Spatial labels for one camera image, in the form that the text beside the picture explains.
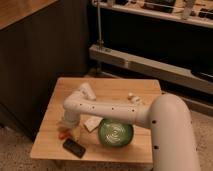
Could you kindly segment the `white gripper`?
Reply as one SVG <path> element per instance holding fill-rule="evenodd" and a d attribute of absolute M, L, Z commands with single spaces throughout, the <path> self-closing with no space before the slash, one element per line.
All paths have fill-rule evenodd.
<path fill-rule="evenodd" d="M 80 138 L 80 127 L 70 127 L 69 125 L 65 124 L 64 122 L 60 121 L 58 123 L 58 135 L 60 132 L 69 132 L 67 138 L 71 138 L 73 140 L 78 140 Z"/>

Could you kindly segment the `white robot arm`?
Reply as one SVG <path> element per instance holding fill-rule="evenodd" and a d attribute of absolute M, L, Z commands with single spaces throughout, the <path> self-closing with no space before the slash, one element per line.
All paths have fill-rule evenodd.
<path fill-rule="evenodd" d="M 190 111 L 176 95 L 163 94 L 150 105 L 101 102 L 73 92 L 64 103 L 63 127 L 75 128 L 89 114 L 151 130 L 154 171 L 201 171 Z"/>

